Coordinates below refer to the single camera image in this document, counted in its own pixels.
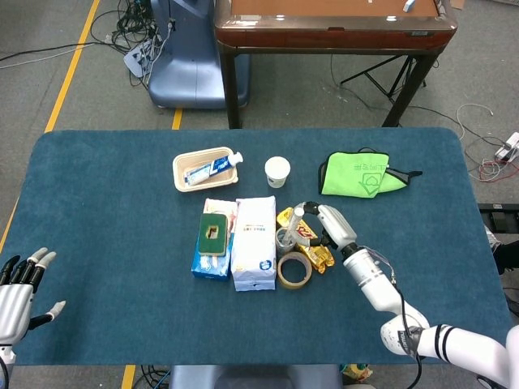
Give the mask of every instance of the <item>blue machine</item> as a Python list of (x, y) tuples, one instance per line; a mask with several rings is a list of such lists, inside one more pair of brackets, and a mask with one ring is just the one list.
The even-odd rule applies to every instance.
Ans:
[[(174, 30), (153, 65), (149, 95), (153, 103), (168, 108), (223, 109), (225, 95), (220, 54), (214, 34), (214, 0), (152, 0), (163, 38), (169, 18)], [(249, 99), (251, 58), (236, 59), (238, 104)]]

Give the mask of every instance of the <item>floor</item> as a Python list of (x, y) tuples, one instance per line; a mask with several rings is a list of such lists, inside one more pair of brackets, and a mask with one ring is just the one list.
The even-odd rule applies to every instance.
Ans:
[[(78, 41), (91, 7), (81, 0), (3, 0), (0, 2), (0, 56), (10, 53), (65, 45)], [(102, 0), (96, 15), (116, 7), (117, 0)], [(467, 0), (457, 11), (459, 29), (440, 56), (439, 66), (427, 77), (427, 87), (413, 105), (436, 109), (455, 117), (465, 103), (488, 105), (485, 109), (465, 107), (463, 122), (480, 135), (507, 139), (519, 128), (519, 7), (491, 0)], [(115, 18), (96, 25), (100, 36), (114, 29)], [(1, 66), (43, 57), (31, 54), (0, 62)], [(0, 232), (4, 231), (24, 179), (33, 144), (41, 136), (72, 54), (45, 62), (0, 69)], [(378, 61), (378, 58), (335, 56), (333, 73), (345, 78)], [(389, 107), (385, 98), (366, 78), (350, 85), (350, 91), (334, 86), (329, 56), (253, 57), (252, 95), (242, 112), (246, 128), (364, 127), (379, 126)], [(375, 72), (379, 80), (390, 80), (397, 63)], [(294, 105), (291, 96), (300, 96)], [(368, 109), (367, 105), (378, 107)], [(79, 60), (54, 130), (157, 129), (171, 128), (174, 111), (159, 109), (142, 87), (128, 83), (122, 56), (106, 47), (86, 48)], [(446, 126), (458, 134), (460, 128), (448, 119), (421, 109), (408, 109), (403, 126)], [(224, 129), (224, 111), (185, 110), (181, 130)], [(476, 138), (467, 134), (465, 146)], [(494, 148), (477, 142), (470, 154), (477, 160), (491, 157)], [(481, 203), (517, 203), (519, 175), (493, 184), (472, 180)], [(519, 286), (517, 274), (507, 274), (504, 283)], [(375, 366), (371, 382), (378, 388), (405, 387), (415, 366)], [(52, 387), (118, 388), (124, 366), (17, 367), (11, 381), (15, 389)], [(479, 387), (472, 374), (446, 365), (427, 365), (421, 388)]]

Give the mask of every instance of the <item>yellow candy wrapper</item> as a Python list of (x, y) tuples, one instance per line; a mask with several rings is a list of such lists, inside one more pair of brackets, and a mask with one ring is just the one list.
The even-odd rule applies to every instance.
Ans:
[[(290, 223), (290, 217), (292, 216), (292, 207), (286, 208), (281, 211), (276, 218), (277, 223), (280, 227), (288, 228)], [(298, 224), (298, 233), (302, 237), (309, 239), (317, 237), (317, 235), (310, 229), (308, 224), (301, 220)], [(317, 246), (317, 247), (306, 247), (300, 244), (296, 244), (298, 251), (306, 255), (310, 260), (312, 267), (317, 270), (320, 274), (323, 274), (326, 267), (331, 267), (335, 264), (335, 259), (328, 247)]]

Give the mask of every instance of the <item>white package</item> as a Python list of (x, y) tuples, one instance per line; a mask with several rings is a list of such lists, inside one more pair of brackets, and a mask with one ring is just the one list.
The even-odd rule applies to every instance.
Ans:
[(237, 292), (276, 288), (276, 198), (236, 199), (230, 270)]

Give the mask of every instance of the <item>tape roll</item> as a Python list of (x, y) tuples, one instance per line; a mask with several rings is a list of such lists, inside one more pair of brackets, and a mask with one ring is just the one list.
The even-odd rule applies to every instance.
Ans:
[[(295, 260), (299, 261), (303, 264), (305, 269), (307, 270), (307, 274), (305, 275), (305, 278), (303, 278), (299, 282), (290, 282), (288, 281), (284, 276), (283, 273), (281, 273), (281, 266), (283, 266), (283, 263), (286, 261)], [(292, 251), (288, 254), (285, 254), (281, 257), (281, 259), (277, 262), (277, 278), (279, 278), (279, 281), (281, 284), (287, 288), (287, 289), (299, 289), (302, 288), (304, 284), (306, 284), (311, 277), (311, 264), (310, 260), (305, 257), (303, 254)]]

